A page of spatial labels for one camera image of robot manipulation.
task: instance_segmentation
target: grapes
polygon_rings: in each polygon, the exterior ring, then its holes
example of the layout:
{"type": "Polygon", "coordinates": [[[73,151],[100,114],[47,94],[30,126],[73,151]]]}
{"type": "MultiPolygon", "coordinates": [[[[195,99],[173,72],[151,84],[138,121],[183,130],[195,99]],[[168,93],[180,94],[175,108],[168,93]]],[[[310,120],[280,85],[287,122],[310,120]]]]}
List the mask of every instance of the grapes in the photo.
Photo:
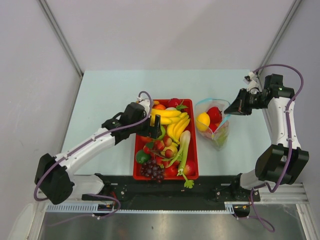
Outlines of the grapes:
{"type": "Polygon", "coordinates": [[[155,180],[158,184],[165,179],[164,172],[165,169],[157,165],[157,160],[155,159],[148,160],[147,162],[143,163],[140,169],[141,176],[155,180]]]}

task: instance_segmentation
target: red tray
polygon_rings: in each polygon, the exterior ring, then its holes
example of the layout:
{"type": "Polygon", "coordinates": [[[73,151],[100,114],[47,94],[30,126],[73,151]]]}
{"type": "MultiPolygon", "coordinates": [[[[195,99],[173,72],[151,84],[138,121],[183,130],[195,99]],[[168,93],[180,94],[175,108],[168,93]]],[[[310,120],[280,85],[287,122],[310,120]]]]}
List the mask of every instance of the red tray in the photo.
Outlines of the red tray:
{"type": "MultiPolygon", "coordinates": [[[[190,116],[190,123],[186,127],[186,130],[189,130],[191,133],[191,139],[188,149],[188,156],[187,160],[192,160],[195,163],[195,174],[189,175],[187,178],[191,180],[195,180],[199,177],[199,168],[198,168],[198,156],[197,156],[197,144],[196,144],[196,131],[195,131],[195,118],[194,118],[194,110],[192,106],[191,99],[181,99],[183,100],[183,105],[186,105],[188,108],[185,108],[184,111],[188,113],[190,116]]],[[[168,99],[159,99],[157,100],[160,102],[160,104],[166,105],[168,103],[168,99]]],[[[145,143],[141,141],[140,137],[136,135],[135,137],[135,148],[134,148],[134,156],[136,156],[136,153],[143,149],[145,146],[145,143]]],[[[135,159],[133,159],[133,178],[135,180],[145,180],[145,181],[151,181],[149,177],[142,176],[140,174],[141,164],[137,163],[135,159]]],[[[172,177],[165,177],[164,180],[184,180],[183,176],[172,176],[172,177]]]]}

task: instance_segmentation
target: gray floor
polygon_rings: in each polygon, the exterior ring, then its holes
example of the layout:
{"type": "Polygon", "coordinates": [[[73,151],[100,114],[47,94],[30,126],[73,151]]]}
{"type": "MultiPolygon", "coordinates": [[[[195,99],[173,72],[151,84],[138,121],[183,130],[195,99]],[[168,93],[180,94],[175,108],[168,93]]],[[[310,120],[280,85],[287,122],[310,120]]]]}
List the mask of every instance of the gray floor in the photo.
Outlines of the gray floor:
{"type": "Polygon", "coordinates": [[[39,240],[305,240],[295,205],[257,206],[260,216],[275,226],[265,230],[255,219],[237,221],[226,214],[119,213],[96,220],[81,217],[57,226],[48,224],[74,217],[47,213],[39,240]]]}

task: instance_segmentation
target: green apple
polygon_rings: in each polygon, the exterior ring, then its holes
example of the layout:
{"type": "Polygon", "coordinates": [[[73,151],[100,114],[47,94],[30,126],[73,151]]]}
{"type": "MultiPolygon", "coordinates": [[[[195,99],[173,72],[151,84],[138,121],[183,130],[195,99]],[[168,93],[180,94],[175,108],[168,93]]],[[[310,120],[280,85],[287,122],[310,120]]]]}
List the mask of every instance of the green apple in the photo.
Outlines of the green apple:
{"type": "Polygon", "coordinates": [[[162,126],[162,125],[160,125],[160,129],[161,129],[162,134],[161,134],[160,137],[157,138],[157,140],[162,140],[162,139],[164,139],[164,136],[166,135],[166,129],[165,129],[165,127],[162,126]]]}

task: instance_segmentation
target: white wall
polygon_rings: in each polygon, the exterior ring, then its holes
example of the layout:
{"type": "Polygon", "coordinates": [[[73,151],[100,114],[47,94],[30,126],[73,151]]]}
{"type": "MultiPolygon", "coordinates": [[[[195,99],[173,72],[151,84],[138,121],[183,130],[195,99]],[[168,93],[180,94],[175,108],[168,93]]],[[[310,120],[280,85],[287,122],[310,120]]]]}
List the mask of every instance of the white wall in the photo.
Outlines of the white wall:
{"type": "Polygon", "coordinates": [[[47,0],[85,70],[252,69],[294,0],[47,0]]]}
{"type": "Polygon", "coordinates": [[[0,239],[33,201],[39,158],[57,154],[80,79],[35,0],[0,1],[0,239]]]}
{"type": "MultiPolygon", "coordinates": [[[[294,121],[298,140],[303,150],[309,151],[309,163],[298,181],[302,181],[312,209],[320,224],[320,1],[303,1],[293,22],[281,40],[270,64],[288,64],[304,77],[304,87],[294,107],[294,121]]],[[[273,67],[263,73],[283,74],[284,84],[296,91],[300,86],[298,75],[286,69],[273,67]]]]}

